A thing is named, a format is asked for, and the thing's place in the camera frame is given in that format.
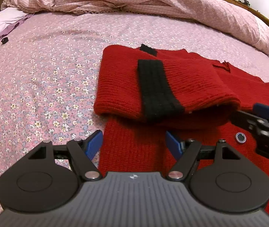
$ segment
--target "floral bedsheet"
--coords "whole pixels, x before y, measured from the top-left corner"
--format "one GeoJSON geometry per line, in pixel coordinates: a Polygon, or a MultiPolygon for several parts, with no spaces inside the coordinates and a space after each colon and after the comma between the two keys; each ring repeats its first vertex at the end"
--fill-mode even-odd
{"type": "Polygon", "coordinates": [[[0,42],[0,175],[42,140],[59,145],[104,130],[106,118],[93,112],[93,104],[102,51],[108,45],[185,48],[229,61],[269,82],[267,55],[180,19],[126,12],[41,13],[8,38],[5,45],[0,42]]]}

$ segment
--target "red knit garment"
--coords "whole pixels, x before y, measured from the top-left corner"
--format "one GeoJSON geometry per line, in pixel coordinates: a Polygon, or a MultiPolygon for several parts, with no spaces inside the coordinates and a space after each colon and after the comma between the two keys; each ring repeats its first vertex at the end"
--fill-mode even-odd
{"type": "MultiPolygon", "coordinates": [[[[156,56],[120,45],[104,49],[99,73],[96,114],[110,114],[100,152],[99,170],[160,171],[175,163],[165,146],[165,131],[177,128],[181,138],[204,145],[226,141],[269,176],[269,160],[256,154],[249,132],[227,123],[231,112],[252,110],[255,103],[269,105],[269,83],[231,64],[209,60],[186,50],[157,50],[156,56]],[[156,124],[145,122],[138,82],[138,60],[161,60],[173,95],[184,113],[156,124]],[[235,134],[247,141],[239,145],[235,134]]],[[[201,161],[200,167],[209,161],[201,161]]],[[[269,214],[269,203],[266,207],[269,214]]]]}

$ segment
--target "metal screw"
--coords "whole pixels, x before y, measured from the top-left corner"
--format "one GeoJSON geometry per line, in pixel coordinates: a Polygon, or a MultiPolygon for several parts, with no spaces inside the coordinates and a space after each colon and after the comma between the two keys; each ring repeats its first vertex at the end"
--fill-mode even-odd
{"type": "Polygon", "coordinates": [[[88,171],[85,173],[85,177],[88,179],[96,179],[100,176],[100,173],[96,171],[88,171]]]}
{"type": "Polygon", "coordinates": [[[172,178],[172,179],[180,179],[184,176],[183,173],[179,172],[179,171],[172,171],[168,173],[168,177],[172,178]]]}
{"type": "Polygon", "coordinates": [[[261,134],[263,134],[263,135],[269,135],[269,133],[268,133],[267,131],[265,131],[265,130],[261,130],[260,132],[261,132],[261,134]]]}

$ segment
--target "red sweater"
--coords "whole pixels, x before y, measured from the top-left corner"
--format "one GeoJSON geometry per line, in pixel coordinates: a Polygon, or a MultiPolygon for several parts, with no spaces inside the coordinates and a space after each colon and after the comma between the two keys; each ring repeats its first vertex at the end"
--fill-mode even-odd
{"type": "MultiPolygon", "coordinates": [[[[228,123],[237,109],[269,105],[269,83],[231,64],[186,50],[104,49],[96,114],[110,114],[99,169],[166,174],[175,163],[165,146],[165,131],[179,129],[183,139],[215,145],[220,138],[269,175],[269,160],[256,154],[249,132],[228,123]],[[247,141],[239,145],[235,134],[247,141]]],[[[201,161],[200,166],[209,164],[201,161]]]]}

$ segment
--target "black stripe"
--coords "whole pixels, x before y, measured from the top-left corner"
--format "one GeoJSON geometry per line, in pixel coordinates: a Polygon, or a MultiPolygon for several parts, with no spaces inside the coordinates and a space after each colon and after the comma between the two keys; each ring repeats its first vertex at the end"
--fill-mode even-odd
{"type": "Polygon", "coordinates": [[[147,121],[160,121],[184,112],[170,89],[162,61],[138,60],[138,76],[147,121]]]}
{"type": "Polygon", "coordinates": [[[151,47],[148,47],[148,46],[146,46],[144,44],[141,44],[140,50],[144,51],[144,52],[146,52],[148,54],[151,54],[153,56],[157,56],[157,54],[158,54],[158,52],[155,49],[153,49],[151,47]]]}

